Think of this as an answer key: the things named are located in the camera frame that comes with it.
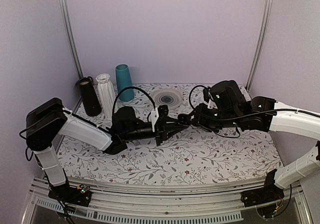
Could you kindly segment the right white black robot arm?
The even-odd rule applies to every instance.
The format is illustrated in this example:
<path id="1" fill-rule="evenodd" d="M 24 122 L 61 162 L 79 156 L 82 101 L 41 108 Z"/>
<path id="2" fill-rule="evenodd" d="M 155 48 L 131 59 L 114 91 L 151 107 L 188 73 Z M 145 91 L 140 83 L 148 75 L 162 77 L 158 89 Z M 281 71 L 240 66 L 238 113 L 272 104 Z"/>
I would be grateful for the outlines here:
<path id="1" fill-rule="evenodd" d="M 242 131 L 284 132 L 320 140 L 320 114 L 293 107 L 275 99 L 256 96 L 247 101 L 234 80 L 221 81 L 203 88 L 204 102 L 192 108 L 190 114 L 178 115 L 180 123 L 193 125 L 206 132 L 218 133 L 223 128 Z M 249 154 L 254 165 L 243 166 L 240 175 L 265 172 L 267 184 L 259 190 L 262 202 L 269 202 L 284 189 L 320 169 L 320 145 L 317 143 L 294 162 L 271 170 L 262 167 L 262 155 Z"/>

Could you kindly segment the black earbud charging case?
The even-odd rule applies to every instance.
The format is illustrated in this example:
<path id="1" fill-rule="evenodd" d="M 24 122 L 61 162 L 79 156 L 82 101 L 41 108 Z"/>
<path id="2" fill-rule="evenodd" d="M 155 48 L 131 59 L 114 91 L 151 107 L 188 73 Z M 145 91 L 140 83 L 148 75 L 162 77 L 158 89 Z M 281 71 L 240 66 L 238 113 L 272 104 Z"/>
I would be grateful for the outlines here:
<path id="1" fill-rule="evenodd" d="M 191 119 L 188 114 L 184 114 L 184 113 L 179 114 L 177 116 L 177 120 L 181 126 L 190 126 L 191 125 Z"/>

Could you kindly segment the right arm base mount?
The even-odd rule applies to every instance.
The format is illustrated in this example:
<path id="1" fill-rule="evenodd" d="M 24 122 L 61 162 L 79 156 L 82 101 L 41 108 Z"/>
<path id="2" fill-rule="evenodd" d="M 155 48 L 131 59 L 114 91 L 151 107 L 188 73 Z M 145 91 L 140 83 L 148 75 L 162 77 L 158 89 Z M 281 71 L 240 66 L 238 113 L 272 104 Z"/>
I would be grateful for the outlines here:
<path id="1" fill-rule="evenodd" d="M 282 207 L 284 191 L 278 187 L 261 187 L 243 191 L 240 200 L 245 207 L 263 205 L 256 211 L 263 219 L 272 219 Z"/>

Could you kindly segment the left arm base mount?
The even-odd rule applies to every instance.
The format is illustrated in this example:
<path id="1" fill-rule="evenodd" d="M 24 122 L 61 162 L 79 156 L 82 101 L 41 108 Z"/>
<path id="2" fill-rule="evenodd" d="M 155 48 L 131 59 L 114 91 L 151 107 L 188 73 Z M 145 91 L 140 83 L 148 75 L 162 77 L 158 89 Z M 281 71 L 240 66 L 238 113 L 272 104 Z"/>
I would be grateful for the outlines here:
<path id="1" fill-rule="evenodd" d="M 50 187 L 48 197 L 67 204 L 88 207 L 92 194 L 90 190 L 83 192 L 81 188 L 71 187 L 65 183 L 63 185 Z"/>

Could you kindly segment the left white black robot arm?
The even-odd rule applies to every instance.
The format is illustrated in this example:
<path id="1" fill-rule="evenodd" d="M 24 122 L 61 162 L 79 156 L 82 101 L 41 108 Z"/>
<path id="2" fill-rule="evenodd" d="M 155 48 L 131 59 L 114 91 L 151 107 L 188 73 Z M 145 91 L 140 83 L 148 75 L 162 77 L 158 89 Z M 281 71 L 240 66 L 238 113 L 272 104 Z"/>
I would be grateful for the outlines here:
<path id="1" fill-rule="evenodd" d="M 168 116 L 167 105 L 154 108 L 150 121 L 136 117 L 133 107 L 123 106 L 113 114 L 110 128 L 102 128 L 65 108 L 61 99 L 52 98 L 26 116 L 25 140 L 33 151 L 48 180 L 55 187 L 55 193 L 63 200 L 74 197 L 74 189 L 67 184 L 67 177 L 58 160 L 52 141 L 57 135 L 71 137 L 87 143 L 110 155 L 127 148 L 135 140 L 155 139 L 156 145 L 187 129 L 191 120 L 186 114 L 177 118 Z"/>

